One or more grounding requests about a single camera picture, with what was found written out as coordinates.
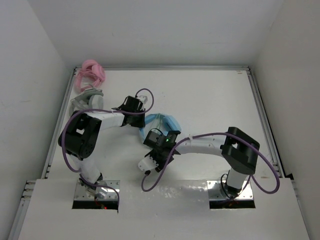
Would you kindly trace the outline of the blue headphones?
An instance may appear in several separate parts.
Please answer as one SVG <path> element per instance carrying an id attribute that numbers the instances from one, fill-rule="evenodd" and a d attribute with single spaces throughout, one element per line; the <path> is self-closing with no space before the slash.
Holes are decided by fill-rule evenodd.
<path id="1" fill-rule="evenodd" d="M 149 114 L 144 118 L 145 126 L 150 125 L 150 129 L 168 135 L 169 131 L 182 131 L 178 121 L 172 116 L 164 113 Z"/>

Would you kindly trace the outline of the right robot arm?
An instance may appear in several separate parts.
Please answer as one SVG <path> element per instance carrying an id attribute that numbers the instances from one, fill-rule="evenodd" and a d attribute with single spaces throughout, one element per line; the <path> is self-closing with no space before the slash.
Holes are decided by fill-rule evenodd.
<path id="1" fill-rule="evenodd" d="M 225 183 L 220 189 L 227 198 L 234 199 L 242 190 L 248 176 L 256 172 L 260 144 L 237 127 L 229 127 L 225 139 L 217 136 L 192 136 L 182 141 L 180 130 L 161 132 L 151 129 L 143 144 L 151 151 L 138 163 L 138 168 L 149 174 L 151 170 L 161 172 L 174 160 L 174 155 L 207 154 L 222 157 L 230 165 Z"/>

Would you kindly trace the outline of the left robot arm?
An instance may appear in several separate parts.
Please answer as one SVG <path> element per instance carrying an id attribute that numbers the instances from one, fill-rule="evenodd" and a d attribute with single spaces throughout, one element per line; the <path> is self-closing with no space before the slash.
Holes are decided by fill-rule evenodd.
<path id="1" fill-rule="evenodd" d="M 74 161 L 82 182 L 90 188 L 95 188 L 103 179 L 95 160 L 91 157 L 94 152 L 98 135 L 101 131 L 130 125 L 134 128 L 145 126 L 146 96 L 127 96 L 120 107 L 112 110 L 89 109 L 75 111 L 64 130 L 58 145 L 62 148 L 62 155 L 67 162 L 67 155 Z"/>

